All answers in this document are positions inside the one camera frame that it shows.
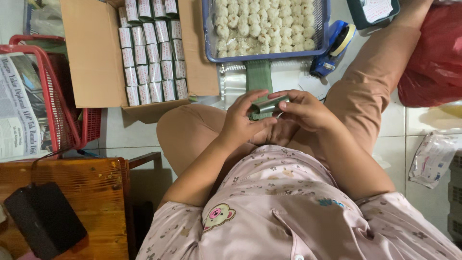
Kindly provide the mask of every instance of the white label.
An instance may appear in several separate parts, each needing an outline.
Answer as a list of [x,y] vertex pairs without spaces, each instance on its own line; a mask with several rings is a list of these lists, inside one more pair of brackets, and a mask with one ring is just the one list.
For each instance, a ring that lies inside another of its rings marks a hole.
[[178,99],[188,98],[188,89],[186,88],[186,80],[176,81],[176,93],[178,94]]
[[135,62],[133,61],[133,50],[132,50],[132,48],[122,49],[122,57],[123,57],[123,66],[125,68],[135,66]]
[[145,31],[146,44],[157,43],[156,31],[154,30],[154,25],[151,23],[143,24],[143,29]]
[[184,61],[175,61],[175,73],[177,79],[186,78],[186,65]]
[[167,13],[177,13],[175,0],[165,0],[165,10]]
[[149,0],[138,0],[138,11],[140,16],[152,17]]
[[138,88],[136,86],[126,87],[128,105],[134,106],[140,104],[140,99],[138,97]]
[[171,80],[163,81],[162,87],[164,89],[165,101],[175,100],[175,93],[173,92],[173,82]]
[[147,49],[147,55],[149,57],[149,62],[159,63],[160,57],[159,57],[159,49],[157,48],[157,44],[147,45],[146,49]]
[[150,104],[151,95],[149,94],[149,87],[147,84],[139,85],[138,90],[140,92],[140,100],[142,105]]
[[119,28],[119,38],[121,48],[131,48],[132,41],[130,39],[130,28]]
[[154,15],[156,17],[165,17],[165,7],[162,0],[152,0],[154,5]]
[[136,65],[147,64],[146,49],[144,46],[135,46]]
[[131,25],[128,24],[127,10],[125,9],[125,6],[119,7],[119,17],[120,17],[121,27],[132,27]]
[[172,20],[172,39],[181,39],[181,23],[179,20]]
[[164,77],[164,80],[172,80],[173,79],[172,62],[166,61],[166,62],[161,62],[161,64],[162,64],[162,76]]
[[183,41],[173,40],[173,47],[175,48],[175,57],[177,60],[184,60]]
[[125,77],[127,78],[127,86],[138,86],[138,79],[136,79],[136,69],[135,68],[126,68]]
[[138,70],[138,78],[140,79],[140,84],[149,83],[149,72],[147,65],[138,66],[136,69]]
[[149,83],[149,90],[151,91],[151,101],[153,103],[162,102],[162,92],[160,82]]
[[149,78],[150,78],[150,82],[162,81],[162,74],[160,72],[159,63],[149,64]]
[[127,18],[129,21],[138,20],[138,10],[136,10],[136,0],[125,0],[125,7],[127,9]]
[[161,43],[160,51],[163,61],[170,61],[172,59],[171,45],[169,42]]
[[156,31],[157,31],[157,37],[160,43],[169,41],[167,24],[165,21],[156,21]]
[[146,40],[144,39],[144,33],[143,29],[141,26],[133,27],[132,28],[133,32],[133,41],[135,42],[136,45],[146,45]]

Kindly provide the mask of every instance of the leg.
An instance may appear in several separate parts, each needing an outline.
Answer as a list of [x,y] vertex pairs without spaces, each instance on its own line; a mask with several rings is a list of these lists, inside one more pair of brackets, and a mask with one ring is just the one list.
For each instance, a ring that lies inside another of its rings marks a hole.
[[[343,78],[327,94],[325,106],[351,131],[359,145],[372,153],[388,106],[420,37],[431,0],[403,1],[400,14],[369,38]],[[299,130],[287,146],[315,155],[322,163],[314,135]]]

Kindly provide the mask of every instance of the plastic bag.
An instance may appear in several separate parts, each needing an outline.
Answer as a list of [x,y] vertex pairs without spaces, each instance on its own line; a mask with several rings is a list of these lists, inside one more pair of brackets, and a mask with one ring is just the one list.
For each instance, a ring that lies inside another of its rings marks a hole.
[[434,6],[398,83],[407,107],[431,107],[462,99],[462,3]]

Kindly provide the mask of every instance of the plastic package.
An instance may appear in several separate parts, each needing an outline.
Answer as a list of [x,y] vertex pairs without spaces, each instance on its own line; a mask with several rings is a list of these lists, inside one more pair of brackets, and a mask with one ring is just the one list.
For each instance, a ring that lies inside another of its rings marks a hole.
[[415,153],[409,180],[431,189],[446,173],[458,149],[457,138],[433,131],[426,135]]
[[434,6],[398,83],[407,107],[431,107],[462,99],[462,3]]

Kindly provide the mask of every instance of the packaged food roll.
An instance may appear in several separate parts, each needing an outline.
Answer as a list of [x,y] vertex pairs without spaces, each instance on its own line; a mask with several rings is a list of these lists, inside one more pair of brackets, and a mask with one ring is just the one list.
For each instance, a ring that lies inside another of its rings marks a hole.
[[122,27],[119,28],[120,48],[133,48],[132,34],[130,28]]
[[131,25],[141,25],[141,21],[138,19],[136,0],[125,0],[125,9],[127,10],[128,23]]
[[149,90],[151,91],[151,101],[153,103],[162,102],[162,87],[161,82],[149,83]]
[[152,9],[154,10],[154,18],[161,19],[166,17],[167,13],[165,12],[164,1],[152,0],[152,5]]
[[186,87],[186,79],[176,80],[176,93],[178,94],[178,99],[187,99],[188,98],[188,88]]
[[162,81],[162,73],[160,72],[159,63],[149,64],[149,82],[160,82]]
[[168,42],[169,33],[167,31],[167,22],[165,21],[156,21],[156,32],[157,32],[157,40],[159,43]]
[[138,71],[138,78],[140,79],[140,84],[149,83],[149,70],[148,65],[139,65],[136,67]]
[[147,56],[150,63],[160,63],[159,48],[157,44],[146,45]]
[[135,46],[146,45],[143,28],[141,26],[132,27],[133,42]]
[[135,46],[135,61],[136,61],[136,65],[147,64],[145,46],[143,45]]
[[127,80],[127,86],[137,87],[138,79],[136,78],[135,67],[125,68],[125,79]]
[[144,23],[143,30],[145,33],[146,44],[157,44],[156,30],[152,23]]
[[169,42],[164,42],[160,44],[160,58],[162,61],[172,60],[172,48]]
[[186,63],[184,61],[175,61],[175,79],[186,78]]
[[176,61],[184,61],[184,50],[182,40],[173,40],[173,58]]
[[138,92],[140,93],[140,101],[142,105],[147,105],[147,104],[152,103],[148,84],[139,85]]
[[162,82],[164,89],[164,101],[175,100],[175,91],[173,90],[173,80],[165,80]]
[[120,27],[132,27],[132,25],[128,23],[127,9],[125,8],[125,6],[119,7],[119,18]]
[[138,15],[143,22],[152,22],[151,2],[150,0],[138,0]]
[[162,77],[164,80],[173,80],[172,61],[164,61],[160,63],[162,66]]
[[169,21],[169,33],[171,39],[181,39],[181,23],[178,19],[172,19]]
[[123,67],[135,67],[135,61],[133,58],[133,49],[132,48],[124,48],[122,49],[122,58],[123,58]]

